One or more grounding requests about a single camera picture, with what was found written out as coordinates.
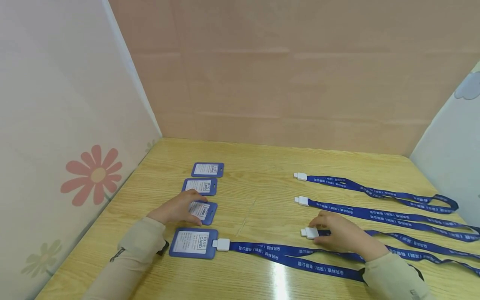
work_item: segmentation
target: blue lanyard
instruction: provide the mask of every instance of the blue lanyard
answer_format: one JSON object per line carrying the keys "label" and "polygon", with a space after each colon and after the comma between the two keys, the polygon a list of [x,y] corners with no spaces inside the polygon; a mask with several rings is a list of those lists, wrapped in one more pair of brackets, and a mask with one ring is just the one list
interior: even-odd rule
{"label": "blue lanyard", "polygon": [[[337,267],[329,264],[320,264],[299,258],[301,256],[310,255],[314,252],[329,252],[323,249],[308,249],[263,243],[231,242],[230,250],[245,254],[256,254],[272,262],[299,270],[364,282],[360,272],[357,270]],[[361,256],[355,253],[339,253],[339,255],[348,259],[363,262]]]}
{"label": "blue lanyard", "polygon": [[308,199],[308,205],[315,206],[317,208],[328,210],[335,213],[354,216],[364,220],[376,221],[380,223],[386,223],[386,224],[391,224],[391,225],[396,225],[396,226],[411,228],[416,230],[433,231],[455,240],[472,242],[480,239],[480,235],[478,233],[448,231],[448,230],[443,230],[428,224],[414,223],[416,221],[416,222],[434,223],[434,224],[439,224],[442,226],[453,227],[453,228],[467,227],[474,231],[480,232],[480,228],[478,227],[460,224],[453,221],[441,220],[441,219],[430,218],[430,217],[414,215],[414,214],[401,214],[401,213],[393,213],[385,210],[368,209],[368,208],[348,206],[348,205],[338,205],[333,203],[324,203],[324,202],[314,201],[311,199]]}
{"label": "blue lanyard", "polygon": [[[480,255],[478,255],[478,254],[472,254],[472,253],[463,252],[463,251],[459,251],[459,250],[453,250],[453,249],[450,249],[450,248],[447,248],[447,247],[442,247],[442,246],[439,246],[439,245],[435,245],[433,243],[418,240],[416,238],[410,237],[410,236],[408,236],[406,234],[402,234],[402,233],[384,233],[384,232],[380,232],[380,231],[377,231],[377,230],[366,230],[365,232],[370,236],[374,236],[374,235],[377,235],[377,234],[387,235],[387,236],[392,237],[396,240],[399,240],[400,242],[404,243],[405,245],[408,245],[410,247],[417,248],[417,249],[427,250],[427,251],[430,251],[430,252],[435,252],[435,253],[443,254],[443,255],[462,256],[462,257],[469,257],[469,258],[480,260]],[[319,235],[330,235],[330,231],[329,230],[319,230],[318,234]]]}
{"label": "blue lanyard", "polygon": [[[372,198],[378,198],[378,199],[393,198],[399,201],[400,203],[402,203],[403,205],[416,207],[418,209],[434,212],[437,214],[447,215],[447,214],[453,213],[458,209],[457,202],[455,202],[454,200],[448,197],[438,195],[438,194],[433,197],[426,197],[426,196],[416,196],[406,192],[391,192],[391,191],[385,191],[385,190],[377,190],[374,188],[365,187],[361,184],[351,181],[350,179],[340,178],[340,177],[330,177],[330,176],[307,176],[307,181],[320,183],[324,185],[335,186],[335,187],[352,190],[352,191],[364,192],[365,194],[369,195]],[[428,204],[432,200],[440,200],[448,204],[450,207]]]}
{"label": "blue lanyard", "polygon": [[[399,255],[400,257],[411,260],[411,261],[421,261],[429,260],[434,264],[446,264],[446,263],[457,263],[480,276],[480,269],[474,268],[466,263],[458,262],[451,259],[441,260],[433,254],[420,252],[416,250],[403,250],[391,246],[386,246],[390,252]],[[352,280],[357,280],[363,282],[363,278],[357,270],[332,266],[328,264],[319,264],[306,259],[299,257],[311,255],[315,252],[325,252],[339,255],[343,258],[362,262],[364,259],[356,254],[351,252],[335,252],[327,251],[324,249],[309,249],[302,247],[293,247],[285,245],[276,245],[276,244],[263,244],[263,243],[249,243],[249,242],[231,242],[230,250],[237,251],[245,254],[256,254],[261,257],[264,257],[270,261],[277,262],[289,267],[293,267],[300,270],[305,270],[309,272],[325,274],[330,276],[336,276],[341,278],[347,278]]]}

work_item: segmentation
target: pink panel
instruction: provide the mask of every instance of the pink panel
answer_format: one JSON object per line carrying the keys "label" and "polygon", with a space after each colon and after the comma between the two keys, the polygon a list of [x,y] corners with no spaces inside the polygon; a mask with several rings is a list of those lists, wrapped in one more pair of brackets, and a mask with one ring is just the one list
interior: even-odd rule
{"label": "pink panel", "polygon": [[480,57],[477,0],[111,2],[166,136],[408,155]]}

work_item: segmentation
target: hand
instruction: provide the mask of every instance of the hand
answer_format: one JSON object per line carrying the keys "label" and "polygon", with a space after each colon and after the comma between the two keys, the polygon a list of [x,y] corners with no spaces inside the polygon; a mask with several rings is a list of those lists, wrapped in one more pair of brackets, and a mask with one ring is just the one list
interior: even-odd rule
{"label": "hand", "polygon": [[202,221],[188,212],[190,203],[193,201],[207,202],[207,198],[201,196],[196,190],[183,191],[172,199],[163,203],[160,207],[152,210],[147,217],[166,225],[168,222],[188,221],[198,226]]}
{"label": "hand", "polygon": [[339,214],[325,210],[320,211],[309,224],[309,227],[316,226],[321,226],[323,229],[328,228],[332,234],[315,238],[313,240],[315,244],[354,252],[361,255],[367,262],[389,253],[379,240],[369,236],[360,227]]}

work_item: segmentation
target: green flower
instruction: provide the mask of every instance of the green flower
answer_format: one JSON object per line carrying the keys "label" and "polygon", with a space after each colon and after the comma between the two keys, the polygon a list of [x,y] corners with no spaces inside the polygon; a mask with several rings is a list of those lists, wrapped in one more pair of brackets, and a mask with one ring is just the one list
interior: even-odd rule
{"label": "green flower", "polygon": [[147,143],[147,148],[145,149],[145,152],[148,153],[150,150],[152,150],[153,146],[155,146],[155,140],[152,140],[152,142]]}
{"label": "green flower", "polygon": [[61,250],[60,240],[56,240],[48,247],[47,243],[43,243],[40,247],[40,255],[31,254],[26,259],[28,266],[23,268],[21,274],[30,274],[32,271],[32,278],[37,276],[38,273],[43,274],[47,271],[47,266],[53,266],[57,259],[54,257]]}

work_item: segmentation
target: white card insert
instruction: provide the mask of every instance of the white card insert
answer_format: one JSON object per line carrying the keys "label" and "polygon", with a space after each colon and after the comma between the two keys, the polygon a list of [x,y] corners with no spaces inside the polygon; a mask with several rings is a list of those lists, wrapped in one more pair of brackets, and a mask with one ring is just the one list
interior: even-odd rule
{"label": "white card insert", "polygon": [[194,189],[197,192],[210,192],[211,180],[188,180],[185,190]]}
{"label": "white card insert", "polygon": [[211,164],[197,164],[193,171],[194,175],[216,175],[217,173],[218,165]]}
{"label": "white card insert", "polygon": [[179,231],[174,252],[205,254],[207,252],[209,232],[201,231]]}
{"label": "white card insert", "polygon": [[210,204],[208,203],[192,202],[190,203],[188,212],[191,215],[198,217],[200,220],[205,221],[209,208],[210,208]]}

